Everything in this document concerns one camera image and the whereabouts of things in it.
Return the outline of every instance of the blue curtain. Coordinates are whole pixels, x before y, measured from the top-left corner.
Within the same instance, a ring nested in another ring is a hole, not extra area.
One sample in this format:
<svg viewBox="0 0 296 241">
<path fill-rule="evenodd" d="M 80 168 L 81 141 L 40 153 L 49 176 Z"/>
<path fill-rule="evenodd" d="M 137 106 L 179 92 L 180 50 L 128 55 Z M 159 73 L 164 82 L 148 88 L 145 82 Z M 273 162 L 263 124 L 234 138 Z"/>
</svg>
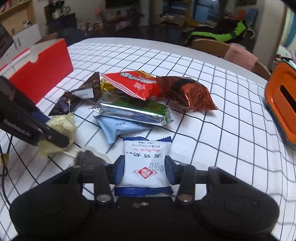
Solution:
<svg viewBox="0 0 296 241">
<path fill-rule="evenodd" d="M 292 41 L 295 37 L 295 34 L 296 34 L 296 15 L 294 14 L 294 18 L 293 18 L 290 32 L 289 32 L 288 37 L 284 43 L 285 47 L 288 47 L 292 43 Z"/>
</svg>

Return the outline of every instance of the white checkered tablecloth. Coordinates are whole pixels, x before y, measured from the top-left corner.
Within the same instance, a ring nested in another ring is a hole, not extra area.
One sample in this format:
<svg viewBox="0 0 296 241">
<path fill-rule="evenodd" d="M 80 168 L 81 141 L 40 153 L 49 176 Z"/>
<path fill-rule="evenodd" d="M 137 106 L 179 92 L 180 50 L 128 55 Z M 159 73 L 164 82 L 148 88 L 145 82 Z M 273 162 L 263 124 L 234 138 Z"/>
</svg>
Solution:
<svg viewBox="0 0 296 241">
<path fill-rule="evenodd" d="M 171 101 L 164 100 L 164 104 L 172 107 L 172 124 L 124 136 L 143 136 L 150 140 L 171 136 L 173 143 L 169 154 L 173 159 L 192 164 L 200 170 L 218 166 L 269 194 L 280 206 L 274 236 L 283 241 L 295 239 L 296 175 L 293 156 L 296 152 L 285 146 L 279 137 L 272 117 L 263 105 L 263 87 L 209 63 L 159 50 L 100 43 L 76 43 L 68 49 L 74 71 L 38 103 L 46 115 L 65 91 L 79 87 L 93 72 L 143 70 L 152 75 L 192 77 L 209 89 L 219 110 L 184 113 L 175 109 Z M 77 146 L 93 146 L 99 152 L 108 153 L 113 160 L 124 154 L 121 138 L 115 144 L 107 144 L 89 106 L 80 106 L 75 111 L 74 120 L 78 126 Z M 6 152 L 9 139 L 3 131 L 0 132 L 0 140 Z M 37 147 L 16 138 L 12 143 L 9 176 L 5 179 L 5 192 L 10 202 L 73 164 L 73 159 L 65 154 L 43 158 Z M 206 194 L 205 185 L 196 185 L 196 189 L 196 199 L 201 199 Z M 2 190 L 0 193 L 0 238 L 11 240 L 16 231 Z M 93 185 L 86 184 L 83 194 L 93 199 Z"/>
</svg>

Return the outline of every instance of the wooden chair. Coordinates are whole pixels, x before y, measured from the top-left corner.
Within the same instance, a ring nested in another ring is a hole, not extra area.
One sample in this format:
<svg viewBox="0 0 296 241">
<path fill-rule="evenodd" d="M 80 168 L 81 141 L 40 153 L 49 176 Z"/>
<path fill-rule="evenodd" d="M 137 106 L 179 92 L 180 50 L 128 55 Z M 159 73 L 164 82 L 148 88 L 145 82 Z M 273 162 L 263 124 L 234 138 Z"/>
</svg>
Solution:
<svg viewBox="0 0 296 241">
<path fill-rule="evenodd" d="M 230 45 L 212 39 L 196 39 L 192 41 L 192 48 L 224 58 Z M 267 81 L 271 76 L 269 70 L 259 61 L 256 62 L 253 72 Z"/>
</svg>

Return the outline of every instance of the red diamond logo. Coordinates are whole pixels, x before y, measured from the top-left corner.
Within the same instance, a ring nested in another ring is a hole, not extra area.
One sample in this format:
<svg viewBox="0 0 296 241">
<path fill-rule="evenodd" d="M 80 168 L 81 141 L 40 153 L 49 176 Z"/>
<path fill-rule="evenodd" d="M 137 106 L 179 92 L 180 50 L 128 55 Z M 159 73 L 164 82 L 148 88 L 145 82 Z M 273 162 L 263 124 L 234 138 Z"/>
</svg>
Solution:
<svg viewBox="0 0 296 241">
<path fill-rule="evenodd" d="M 157 172 L 155 171 L 151 171 L 150 169 L 148 169 L 147 167 L 144 167 L 142 169 L 138 169 L 134 171 L 136 174 L 144 177 L 145 179 L 147 179 L 148 177 L 156 174 Z"/>
</svg>

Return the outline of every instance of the orange lid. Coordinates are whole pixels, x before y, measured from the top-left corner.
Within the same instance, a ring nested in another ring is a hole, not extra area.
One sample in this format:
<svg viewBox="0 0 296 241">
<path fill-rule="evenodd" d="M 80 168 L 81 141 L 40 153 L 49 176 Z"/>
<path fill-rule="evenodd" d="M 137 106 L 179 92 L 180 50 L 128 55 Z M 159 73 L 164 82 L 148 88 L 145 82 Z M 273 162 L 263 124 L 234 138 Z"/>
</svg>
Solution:
<svg viewBox="0 0 296 241">
<path fill-rule="evenodd" d="M 265 88 L 265 99 L 286 139 L 296 144 L 296 70 L 286 61 L 280 62 L 272 73 Z"/>
</svg>

